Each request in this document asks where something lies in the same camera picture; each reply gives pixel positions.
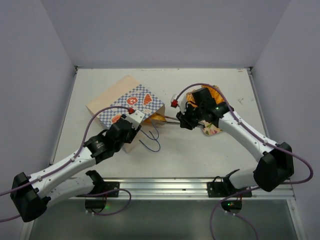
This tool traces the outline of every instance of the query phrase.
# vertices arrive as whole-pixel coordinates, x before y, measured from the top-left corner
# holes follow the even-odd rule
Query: table surface
[[[79,69],[55,163],[79,147],[91,118],[86,104],[126,75],[133,76],[159,97],[165,103],[165,113],[169,116],[177,113],[177,109],[170,107],[173,94],[194,83],[217,85],[242,118],[265,133],[246,69]],[[210,178],[257,164],[250,153],[226,132],[205,136],[198,128],[190,131],[176,125],[165,125],[158,129],[160,152],[151,152],[138,144],[130,153],[121,150],[91,169],[97,170],[104,178]],[[87,139],[101,130],[94,121]],[[151,140],[145,140],[145,143],[157,147]],[[75,177],[88,170],[79,172]]]

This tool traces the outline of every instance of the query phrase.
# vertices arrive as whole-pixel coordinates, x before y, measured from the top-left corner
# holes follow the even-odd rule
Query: gray wall
[[[13,177],[48,166],[74,68],[39,0],[7,0],[0,7],[0,192]],[[0,219],[18,212],[0,197]],[[0,223],[0,239],[19,238],[23,222]]]
[[[42,0],[86,68],[253,66],[290,0]]]
[[[292,0],[254,67],[254,81],[271,137],[286,141],[313,166],[296,185],[299,213],[310,240],[319,239],[320,1]],[[295,165],[294,180],[308,175]]]

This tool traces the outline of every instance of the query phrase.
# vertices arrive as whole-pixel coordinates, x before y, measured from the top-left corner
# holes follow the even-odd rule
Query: white table
[[[165,103],[169,116],[175,116],[178,111],[170,107],[173,94],[194,83],[217,85],[235,110],[250,125],[264,133],[246,69],[79,69],[55,162],[79,147],[91,118],[85,105],[125,75],[133,76],[159,97]],[[87,139],[101,130],[93,122]],[[104,178],[211,178],[257,164],[249,152],[225,132],[208,137],[200,129],[190,131],[174,125],[162,126],[159,131],[159,153],[153,153],[139,144],[129,154],[121,150],[92,169]],[[145,142],[156,147],[152,141]]]

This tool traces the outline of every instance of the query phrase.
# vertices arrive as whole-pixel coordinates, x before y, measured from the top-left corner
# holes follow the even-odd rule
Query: checkered pattern
[[[147,95],[150,95],[151,101],[144,101],[145,97]],[[136,103],[129,104],[127,100],[129,98],[135,98],[137,100]],[[144,86],[141,84],[136,86],[134,89],[131,91],[127,92],[125,95],[122,97],[118,98],[117,101],[115,101],[111,106],[124,106],[124,107],[131,107],[136,110],[140,110],[145,114],[145,117],[143,120],[147,119],[150,117],[152,114],[154,114],[159,108],[161,108],[163,105],[165,105],[159,98],[157,98],[154,94],[152,94],[148,89],[146,89]],[[99,116],[99,121],[101,126],[104,129],[109,129],[110,126],[112,125],[112,119],[117,116],[117,115],[122,115],[126,114],[127,111],[125,109],[117,109],[113,108],[110,110],[103,111]]]

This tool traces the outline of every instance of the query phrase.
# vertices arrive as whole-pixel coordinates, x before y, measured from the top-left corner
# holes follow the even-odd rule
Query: red cable connector
[[[132,107],[129,108],[128,112],[129,114],[133,114],[136,110],[134,110]]]
[[[171,102],[171,107],[176,108],[177,106],[178,106],[178,100],[177,100],[177,99],[174,99],[174,100]]]

